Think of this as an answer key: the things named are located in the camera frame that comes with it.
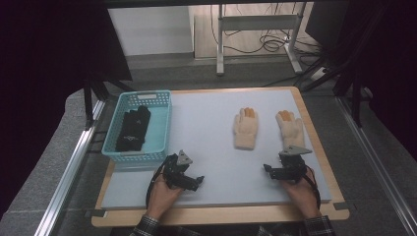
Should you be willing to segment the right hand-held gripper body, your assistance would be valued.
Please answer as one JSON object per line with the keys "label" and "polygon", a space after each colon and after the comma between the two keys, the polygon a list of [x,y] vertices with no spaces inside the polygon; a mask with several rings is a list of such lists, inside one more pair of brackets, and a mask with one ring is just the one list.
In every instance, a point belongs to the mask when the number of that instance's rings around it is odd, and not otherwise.
{"label": "right hand-held gripper body", "polygon": [[307,173],[307,165],[302,154],[311,153],[304,147],[289,146],[279,153],[282,168],[278,174],[279,180],[293,180],[299,182]]}

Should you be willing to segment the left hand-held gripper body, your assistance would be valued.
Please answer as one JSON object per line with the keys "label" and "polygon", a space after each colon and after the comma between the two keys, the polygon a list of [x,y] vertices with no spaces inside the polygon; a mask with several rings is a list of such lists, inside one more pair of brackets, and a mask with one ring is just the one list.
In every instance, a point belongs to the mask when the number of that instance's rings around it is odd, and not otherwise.
{"label": "left hand-held gripper body", "polygon": [[183,150],[166,158],[166,163],[163,167],[163,177],[170,189],[180,188],[179,185],[181,183],[190,183],[189,177],[185,175],[185,171],[192,163],[193,160]]}

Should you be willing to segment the beige fleece glove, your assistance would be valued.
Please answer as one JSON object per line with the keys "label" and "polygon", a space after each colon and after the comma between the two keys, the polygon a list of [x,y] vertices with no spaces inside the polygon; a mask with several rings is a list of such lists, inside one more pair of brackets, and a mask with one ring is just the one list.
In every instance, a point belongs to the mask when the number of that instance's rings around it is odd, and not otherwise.
{"label": "beige fleece glove", "polygon": [[240,149],[254,149],[258,133],[258,114],[250,107],[241,108],[234,118],[234,146]]}
{"label": "beige fleece glove", "polygon": [[281,110],[275,115],[275,119],[280,128],[285,148],[290,146],[303,148],[305,146],[304,126],[301,118],[296,118],[293,112]]}

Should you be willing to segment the teal plastic basket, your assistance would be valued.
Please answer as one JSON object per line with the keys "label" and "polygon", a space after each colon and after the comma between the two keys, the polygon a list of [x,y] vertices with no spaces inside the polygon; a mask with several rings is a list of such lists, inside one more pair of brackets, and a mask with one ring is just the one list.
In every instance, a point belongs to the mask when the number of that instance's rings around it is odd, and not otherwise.
{"label": "teal plastic basket", "polygon": [[[126,112],[146,106],[150,113],[145,142],[140,151],[115,149]],[[171,120],[171,91],[147,90],[123,92],[119,95],[101,153],[114,162],[158,163],[167,155]]]}

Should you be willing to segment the black glove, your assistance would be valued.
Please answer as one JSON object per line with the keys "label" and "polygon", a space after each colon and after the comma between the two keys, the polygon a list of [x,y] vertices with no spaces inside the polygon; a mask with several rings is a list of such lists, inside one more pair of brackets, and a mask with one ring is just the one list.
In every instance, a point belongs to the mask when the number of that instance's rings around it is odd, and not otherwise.
{"label": "black glove", "polygon": [[136,118],[137,110],[131,110],[124,114],[122,129],[115,147],[117,151],[140,151],[142,149],[146,133],[138,129]]}
{"label": "black glove", "polygon": [[141,132],[146,132],[149,126],[151,113],[146,106],[139,106],[137,110],[136,124]]}

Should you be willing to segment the person's right hand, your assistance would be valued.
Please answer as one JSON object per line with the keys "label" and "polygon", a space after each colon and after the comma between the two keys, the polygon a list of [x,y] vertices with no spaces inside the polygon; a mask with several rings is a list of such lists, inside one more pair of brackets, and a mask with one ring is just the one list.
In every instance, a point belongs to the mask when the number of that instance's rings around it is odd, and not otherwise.
{"label": "person's right hand", "polygon": [[306,179],[302,179],[298,183],[280,180],[279,183],[292,203],[299,209],[304,219],[316,218],[322,215],[317,206],[314,189]]}

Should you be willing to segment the person's left hand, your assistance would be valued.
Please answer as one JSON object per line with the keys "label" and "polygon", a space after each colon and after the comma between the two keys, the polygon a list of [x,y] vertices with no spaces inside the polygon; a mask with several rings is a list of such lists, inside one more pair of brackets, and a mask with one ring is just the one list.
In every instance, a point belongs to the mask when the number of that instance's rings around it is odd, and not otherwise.
{"label": "person's left hand", "polygon": [[171,209],[177,199],[183,193],[183,189],[170,189],[162,175],[159,175],[152,187],[149,196],[149,205],[146,215],[160,220],[162,216]]}

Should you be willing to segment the light grey foam board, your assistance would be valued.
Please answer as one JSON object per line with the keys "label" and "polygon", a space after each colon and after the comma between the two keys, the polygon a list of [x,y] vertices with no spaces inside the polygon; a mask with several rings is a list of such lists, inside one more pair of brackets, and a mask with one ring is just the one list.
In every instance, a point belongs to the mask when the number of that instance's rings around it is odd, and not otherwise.
{"label": "light grey foam board", "polygon": [[[193,92],[171,96],[168,153],[184,150],[193,163],[186,171],[202,176],[201,187],[184,193],[179,207],[282,205],[285,191],[264,170],[280,165],[282,137],[275,120],[280,110],[301,116],[293,88],[250,91]],[[233,121],[243,107],[258,112],[259,130],[252,150],[233,145]]]}

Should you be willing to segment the white power strip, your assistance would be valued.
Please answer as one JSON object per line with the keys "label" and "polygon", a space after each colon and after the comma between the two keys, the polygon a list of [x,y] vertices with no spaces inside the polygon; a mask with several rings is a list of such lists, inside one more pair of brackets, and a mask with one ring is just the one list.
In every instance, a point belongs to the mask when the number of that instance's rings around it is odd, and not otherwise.
{"label": "white power strip", "polygon": [[323,77],[327,72],[328,72],[327,68],[321,67],[311,76],[311,80],[316,81],[320,79],[321,77]]}

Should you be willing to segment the black tripod stand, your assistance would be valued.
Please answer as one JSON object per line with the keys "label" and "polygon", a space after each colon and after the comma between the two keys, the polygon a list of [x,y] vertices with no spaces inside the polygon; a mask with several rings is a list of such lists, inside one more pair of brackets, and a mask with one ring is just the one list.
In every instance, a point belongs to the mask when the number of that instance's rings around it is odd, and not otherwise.
{"label": "black tripod stand", "polygon": [[85,112],[86,112],[86,124],[85,130],[89,130],[92,127],[93,107],[92,107],[92,93],[99,101],[105,101],[109,97],[109,91],[106,88],[104,81],[98,81],[91,78],[84,79],[84,100],[85,100]]}
{"label": "black tripod stand", "polygon": [[347,92],[351,90],[350,115],[354,124],[359,128],[362,127],[360,120],[360,57],[369,43],[385,10],[386,7],[384,4],[377,3],[364,17],[361,26],[355,27],[347,36],[347,39],[335,48],[335,50],[341,51],[342,48],[345,47],[346,50],[346,58],[342,60],[342,63],[339,66],[333,68],[330,72],[316,81],[311,82],[306,86],[299,87],[299,90],[301,91],[310,91],[338,76],[332,92],[335,96],[345,96]]}

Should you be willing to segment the white panel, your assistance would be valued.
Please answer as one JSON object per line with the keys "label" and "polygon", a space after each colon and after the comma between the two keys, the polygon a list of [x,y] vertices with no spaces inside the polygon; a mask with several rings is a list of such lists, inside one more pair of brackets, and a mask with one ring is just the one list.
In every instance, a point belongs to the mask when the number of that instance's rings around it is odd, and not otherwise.
{"label": "white panel", "polygon": [[194,51],[188,7],[121,8],[108,13],[126,56]]}

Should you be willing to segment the black curtain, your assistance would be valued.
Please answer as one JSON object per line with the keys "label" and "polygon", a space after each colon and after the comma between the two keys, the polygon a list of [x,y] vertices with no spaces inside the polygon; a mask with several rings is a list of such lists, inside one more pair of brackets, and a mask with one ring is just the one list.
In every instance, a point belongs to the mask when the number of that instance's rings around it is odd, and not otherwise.
{"label": "black curtain", "polygon": [[335,68],[353,62],[333,91],[369,89],[371,109],[417,160],[417,0],[316,0],[306,33]]}
{"label": "black curtain", "polygon": [[130,80],[104,0],[0,0],[0,218],[87,80]]}

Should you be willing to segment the aluminium rail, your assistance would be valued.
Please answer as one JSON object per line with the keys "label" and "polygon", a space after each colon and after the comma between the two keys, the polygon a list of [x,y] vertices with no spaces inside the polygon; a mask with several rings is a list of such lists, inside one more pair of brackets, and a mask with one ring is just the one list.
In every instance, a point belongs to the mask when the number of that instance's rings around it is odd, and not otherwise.
{"label": "aluminium rail", "polygon": [[68,155],[67,161],[65,162],[65,169],[33,236],[51,235],[88,151],[97,120],[100,118],[104,107],[105,101],[98,100],[93,105],[90,121],[85,117],[82,129],[78,130],[78,135],[72,139],[72,142],[77,143],[71,149],[71,154]]}
{"label": "aluminium rail", "polygon": [[351,116],[351,109],[348,103],[340,97],[335,99],[338,104],[348,126],[352,130],[353,135],[359,143],[362,151],[368,159],[371,168],[377,176],[384,192],[387,195],[395,213],[402,223],[408,236],[417,236],[417,217],[411,210],[406,199],[400,193],[394,182],[390,178],[386,168],[384,167],[380,157],[371,145],[368,137],[362,128],[360,128]]}

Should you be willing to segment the white metal desk frame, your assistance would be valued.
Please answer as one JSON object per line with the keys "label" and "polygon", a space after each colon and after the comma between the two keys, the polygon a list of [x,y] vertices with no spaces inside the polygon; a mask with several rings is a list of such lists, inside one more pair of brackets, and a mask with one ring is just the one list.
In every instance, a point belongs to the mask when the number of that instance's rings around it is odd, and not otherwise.
{"label": "white metal desk frame", "polygon": [[294,45],[303,20],[306,3],[303,3],[296,14],[293,15],[266,15],[266,16],[229,16],[223,15],[223,5],[218,6],[217,17],[217,49],[216,74],[224,74],[223,33],[228,30],[289,30],[283,45],[287,57],[295,74],[301,74],[302,68],[294,53]]}

